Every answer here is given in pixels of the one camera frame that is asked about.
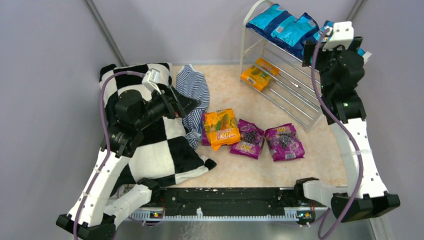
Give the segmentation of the blue Slendy candy bag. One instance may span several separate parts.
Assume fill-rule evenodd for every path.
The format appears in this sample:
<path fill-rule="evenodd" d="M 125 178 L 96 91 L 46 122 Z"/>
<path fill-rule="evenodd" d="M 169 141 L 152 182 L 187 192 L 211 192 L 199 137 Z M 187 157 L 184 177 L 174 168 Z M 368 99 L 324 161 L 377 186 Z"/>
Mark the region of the blue Slendy candy bag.
<path fill-rule="evenodd" d="M 305 46 L 309 43 L 313 43 L 314 46 L 319 43 L 323 52 L 353 50 L 362 57 L 367 54 L 360 47 L 362 38 L 355 37 L 351 21 L 332 22 L 327 20 L 320 30 L 304 42 Z"/>

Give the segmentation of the orange 100 candy bag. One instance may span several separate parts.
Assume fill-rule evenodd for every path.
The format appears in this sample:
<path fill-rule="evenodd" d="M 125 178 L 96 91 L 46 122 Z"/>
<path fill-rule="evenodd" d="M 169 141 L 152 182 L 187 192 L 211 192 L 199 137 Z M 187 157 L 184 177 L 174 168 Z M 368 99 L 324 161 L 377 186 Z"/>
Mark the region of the orange 100 candy bag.
<path fill-rule="evenodd" d="M 214 151 L 222 145 L 229 146 L 241 140 L 238 121 L 232 108 L 205 113 L 203 127 Z"/>

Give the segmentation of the blue candy bag front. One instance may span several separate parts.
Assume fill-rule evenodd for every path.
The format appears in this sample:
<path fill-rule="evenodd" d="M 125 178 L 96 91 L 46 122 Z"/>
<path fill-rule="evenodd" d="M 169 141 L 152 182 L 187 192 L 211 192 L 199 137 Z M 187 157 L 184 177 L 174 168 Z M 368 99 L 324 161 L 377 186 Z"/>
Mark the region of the blue candy bag front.
<path fill-rule="evenodd" d="M 264 37 L 274 38 L 296 20 L 287 9 L 275 3 L 248 21 L 245 26 Z"/>

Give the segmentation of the purple grape candy bag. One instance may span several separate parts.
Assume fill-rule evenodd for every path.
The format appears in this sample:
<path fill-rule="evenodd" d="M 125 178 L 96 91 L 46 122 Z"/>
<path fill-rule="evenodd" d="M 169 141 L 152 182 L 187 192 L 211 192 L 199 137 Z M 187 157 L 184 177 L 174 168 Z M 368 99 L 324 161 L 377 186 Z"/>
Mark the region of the purple grape candy bag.
<path fill-rule="evenodd" d="M 238 121 L 238 129 L 240 141 L 231 145 L 229 153 L 258 160 L 265 143 L 265 131 L 243 119 Z"/>
<path fill-rule="evenodd" d="M 264 136 L 274 162 L 304 158 L 304 146 L 292 123 L 269 128 L 264 132 Z"/>

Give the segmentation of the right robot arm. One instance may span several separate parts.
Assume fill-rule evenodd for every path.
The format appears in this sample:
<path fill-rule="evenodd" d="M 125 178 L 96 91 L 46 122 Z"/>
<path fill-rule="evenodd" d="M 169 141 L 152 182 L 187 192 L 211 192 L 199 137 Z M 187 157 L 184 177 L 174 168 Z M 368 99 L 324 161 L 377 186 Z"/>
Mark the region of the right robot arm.
<path fill-rule="evenodd" d="M 302 64 L 320 77 L 321 110 L 339 146 L 347 177 L 346 187 L 335 187 L 318 178 L 298 179 L 294 189 L 300 198 L 320 203 L 343 223 L 380 217 L 400 206 L 389 193 L 377 170 L 367 136 L 366 112 L 356 92 L 364 77 L 362 42 L 355 37 L 345 48 L 324 50 L 324 44 L 308 40 Z"/>

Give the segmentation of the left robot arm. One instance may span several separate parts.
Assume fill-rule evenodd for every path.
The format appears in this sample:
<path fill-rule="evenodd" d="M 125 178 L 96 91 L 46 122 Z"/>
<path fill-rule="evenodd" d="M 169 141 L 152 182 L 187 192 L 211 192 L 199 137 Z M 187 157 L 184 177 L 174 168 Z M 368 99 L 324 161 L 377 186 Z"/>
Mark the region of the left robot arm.
<path fill-rule="evenodd" d="M 138 90 L 124 91 L 115 105 L 117 122 L 105 129 L 96 164 L 74 207 L 56 225 L 78 240 L 111 240 L 118 226 L 159 193 L 159 185 L 143 178 L 123 197 L 109 203 L 124 168 L 144 139 L 143 130 L 156 121 L 185 117 L 201 104 L 173 86 L 157 88 L 144 100 Z"/>

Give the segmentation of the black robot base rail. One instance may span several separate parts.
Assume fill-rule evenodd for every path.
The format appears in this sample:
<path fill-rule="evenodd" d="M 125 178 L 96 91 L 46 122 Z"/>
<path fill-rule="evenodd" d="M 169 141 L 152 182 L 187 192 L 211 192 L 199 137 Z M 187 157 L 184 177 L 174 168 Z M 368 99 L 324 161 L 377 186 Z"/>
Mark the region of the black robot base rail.
<path fill-rule="evenodd" d="M 285 187 L 161 188 L 142 210 L 164 211 L 165 217 L 282 217 L 290 210 L 323 208 Z"/>

